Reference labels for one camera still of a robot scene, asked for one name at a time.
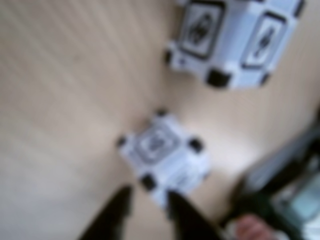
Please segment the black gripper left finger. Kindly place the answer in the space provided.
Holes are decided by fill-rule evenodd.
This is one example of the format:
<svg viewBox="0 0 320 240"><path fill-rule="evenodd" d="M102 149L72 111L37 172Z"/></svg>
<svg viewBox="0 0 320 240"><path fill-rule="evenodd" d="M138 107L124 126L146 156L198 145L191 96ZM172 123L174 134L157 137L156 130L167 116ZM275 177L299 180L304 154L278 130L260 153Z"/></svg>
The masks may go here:
<svg viewBox="0 0 320 240"><path fill-rule="evenodd" d="M79 240L122 240L131 214L133 187L121 186L82 231Z"/></svg>

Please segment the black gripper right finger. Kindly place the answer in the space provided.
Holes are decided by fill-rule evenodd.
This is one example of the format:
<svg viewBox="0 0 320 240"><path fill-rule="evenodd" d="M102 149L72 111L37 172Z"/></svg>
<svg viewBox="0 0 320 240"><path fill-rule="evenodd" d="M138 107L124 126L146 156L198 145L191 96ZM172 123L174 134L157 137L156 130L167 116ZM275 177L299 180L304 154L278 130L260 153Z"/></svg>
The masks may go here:
<svg viewBox="0 0 320 240"><path fill-rule="evenodd" d="M167 192L167 212L176 240L225 240L218 227L179 192Z"/></svg>

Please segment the person's hand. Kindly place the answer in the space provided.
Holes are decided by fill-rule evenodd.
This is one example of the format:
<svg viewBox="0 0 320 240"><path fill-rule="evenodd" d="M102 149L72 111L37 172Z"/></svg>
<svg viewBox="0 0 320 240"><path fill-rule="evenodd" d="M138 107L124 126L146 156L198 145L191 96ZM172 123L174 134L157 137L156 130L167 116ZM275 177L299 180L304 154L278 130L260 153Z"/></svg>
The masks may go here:
<svg viewBox="0 0 320 240"><path fill-rule="evenodd" d="M253 214L242 215L236 221L235 234L238 240L273 240L273 229Z"/></svg>

